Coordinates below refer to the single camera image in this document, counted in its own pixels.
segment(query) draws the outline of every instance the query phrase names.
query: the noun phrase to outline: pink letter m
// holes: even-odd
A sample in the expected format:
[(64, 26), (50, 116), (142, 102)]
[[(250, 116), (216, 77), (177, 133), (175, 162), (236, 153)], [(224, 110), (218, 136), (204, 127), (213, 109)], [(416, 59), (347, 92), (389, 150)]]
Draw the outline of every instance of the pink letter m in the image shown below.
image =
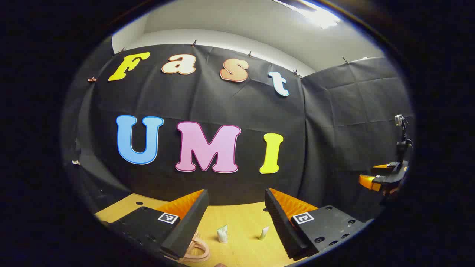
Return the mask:
[(210, 143), (206, 140), (199, 123), (181, 122), (177, 124), (177, 129), (181, 132), (180, 162), (175, 165), (177, 170), (181, 172), (195, 171), (196, 165), (192, 162), (193, 154), (195, 154), (196, 161), (203, 171), (209, 168), (215, 155), (217, 155), (217, 158), (216, 164), (212, 168), (213, 171), (230, 173), (238, 170), (234, 158), (236, 140), (238, 135), (241, 134), (239, 127), (233, 125), (221, 126)]

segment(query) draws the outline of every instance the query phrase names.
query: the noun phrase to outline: white wall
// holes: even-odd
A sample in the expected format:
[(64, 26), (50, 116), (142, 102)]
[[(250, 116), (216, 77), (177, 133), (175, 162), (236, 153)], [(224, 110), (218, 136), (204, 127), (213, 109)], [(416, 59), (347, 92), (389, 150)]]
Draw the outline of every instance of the white wall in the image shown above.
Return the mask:
[(132, 21), (112, 35), (112, 49), (114, 50), (114, 53), (119, 52), (122, 48), (127, 49), (130, 43), (134, 42), (144, 34), (148, 17), (149, 13)]
[(306, 76), (315, 72), (312, 68), (281, 50), (236, 34), (204, 29), (173, 29), (146, 33), (129, 43), (125, 49), (163, 44), (192, 44), (225, 48), (249, 54)]

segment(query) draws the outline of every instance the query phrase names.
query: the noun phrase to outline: table surface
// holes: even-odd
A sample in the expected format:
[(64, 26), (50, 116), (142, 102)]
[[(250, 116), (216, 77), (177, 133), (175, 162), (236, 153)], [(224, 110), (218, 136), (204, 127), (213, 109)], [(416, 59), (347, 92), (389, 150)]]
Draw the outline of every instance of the table surface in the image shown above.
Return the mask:
[[(138, 194), (131, 194), (95, 215), (101, 221), (114, 222), (135, 209), (146, 206), (156, 209), (167, 201), (156, 200)], [(283, 267), (294, 263), (289, 259), (269, 213), (263, 211), (264, 202), (208, 206), (198, 226), (199, 237), (206, 242), (210, 258), (203, 262), (183, 262), (191, 267), (214, 267), (222, 263), (227, 267)], [(218, 242), (216, 230), (228, 226), (228, 243)], [(264, 227), (269, 231), (264, 240), (258, 238)], [(202, 251), (195, 248), (192, 254)]]

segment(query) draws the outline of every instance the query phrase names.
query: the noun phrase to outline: letter u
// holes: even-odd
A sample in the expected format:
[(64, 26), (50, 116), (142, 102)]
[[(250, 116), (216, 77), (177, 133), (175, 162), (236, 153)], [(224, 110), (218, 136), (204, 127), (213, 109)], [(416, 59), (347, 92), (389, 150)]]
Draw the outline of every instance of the letter u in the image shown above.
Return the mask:
[(118, 116), (117, 123), (117, 148), (119, 154), (126, 161), (133, 164), (149, 164), (157, 157), (158, 129), (163, 125), (159, 117), (145, 117), (142, 123), (147, 127), (145, 151), (139, 153), (132, 148), (132, 127), (137, 123), (137, 118), (130, 115)]

